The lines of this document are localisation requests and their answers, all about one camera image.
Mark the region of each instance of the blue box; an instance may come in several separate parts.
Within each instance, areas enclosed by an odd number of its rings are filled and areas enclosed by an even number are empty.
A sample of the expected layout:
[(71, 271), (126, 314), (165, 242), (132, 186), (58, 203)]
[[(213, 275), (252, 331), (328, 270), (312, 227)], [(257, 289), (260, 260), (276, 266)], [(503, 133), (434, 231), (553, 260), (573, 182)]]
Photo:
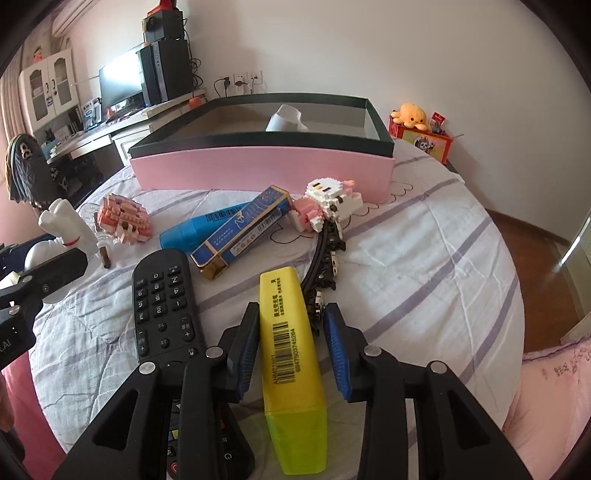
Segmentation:
[(191, 258), (205, 278), (213, 280), (290, 210), (289, 192), (272, 185), (217, 229)]

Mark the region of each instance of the computer monitor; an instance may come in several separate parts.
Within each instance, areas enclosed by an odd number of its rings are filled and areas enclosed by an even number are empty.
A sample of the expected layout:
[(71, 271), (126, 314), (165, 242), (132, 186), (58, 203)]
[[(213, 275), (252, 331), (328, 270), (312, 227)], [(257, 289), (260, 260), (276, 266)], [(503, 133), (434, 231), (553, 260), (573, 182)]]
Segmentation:
[(141, 47), (132, 48), (99, 70), (103, 117), (107, 109), (142, 93), (141, 63), (137, 55)]

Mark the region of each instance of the pink pillow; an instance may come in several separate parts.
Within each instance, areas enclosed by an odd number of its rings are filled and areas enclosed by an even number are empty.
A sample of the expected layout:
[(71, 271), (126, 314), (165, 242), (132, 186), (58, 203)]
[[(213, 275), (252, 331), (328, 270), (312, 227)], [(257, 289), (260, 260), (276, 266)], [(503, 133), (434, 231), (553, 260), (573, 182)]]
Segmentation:
[(591, 416), (591, 339), (528, 353), (503, 430), (534, 480), (548, 480)]
[(15, 428), (25, 447), (25, 467), (34, 480), (51, 480), (66, 454), (41, 411), (31, 376), (29, 354), (21, 355), (2, 374), (14, 409)]

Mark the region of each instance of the red box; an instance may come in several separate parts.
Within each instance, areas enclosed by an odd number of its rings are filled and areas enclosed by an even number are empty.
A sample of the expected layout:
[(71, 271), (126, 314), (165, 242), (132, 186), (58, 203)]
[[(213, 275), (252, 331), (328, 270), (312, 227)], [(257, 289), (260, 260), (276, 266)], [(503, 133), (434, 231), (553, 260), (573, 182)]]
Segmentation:
[(447, 155), (453, 142), (453, 138), (449, 135), (437, 135), (433, 132), (421, 132), (416, 128), (406, 128), (404, 125), (394, 123), (392, 117), (390, 117), (388, 131), (393, 138), (402, 138), (444, 165), (447, 163)]

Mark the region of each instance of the orange object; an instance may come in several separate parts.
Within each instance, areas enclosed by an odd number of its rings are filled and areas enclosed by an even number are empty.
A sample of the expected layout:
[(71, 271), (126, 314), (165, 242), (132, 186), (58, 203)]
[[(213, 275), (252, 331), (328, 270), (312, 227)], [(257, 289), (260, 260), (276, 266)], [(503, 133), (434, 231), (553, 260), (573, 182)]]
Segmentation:
[(193, 97), (189, 100), (189, 109), (193, 110), (194, 108), (197, 108), (198, 106), (202, 106), (203, 105), (203, 100), (201, 100), (199, 97)]
[(103, 198), (98, 223), (105, 232), (118, 237), (122, 244), (147, 242), (152, 237), (146, 209), (120, 195), (110, 194)]
[(407, 128), (404, 125), (396, 124), (392, 117), (390, 117), (388, 131), (393, 138), (402, 138), (444, 165), (447, 163), (447, 156), (453, 142), (453, 138), (449, 135), (438, 135), (433, 132), (422, 132), (416, 128)]
[(160, 12), (161, 10), (172, 10), (173, 8), (174, 7), (171, 0), (160, 0), (160, 4), (153, 10), (150, 10), (146, 16), (149, 17), (150, 15), (154, 15), (156, 12)]

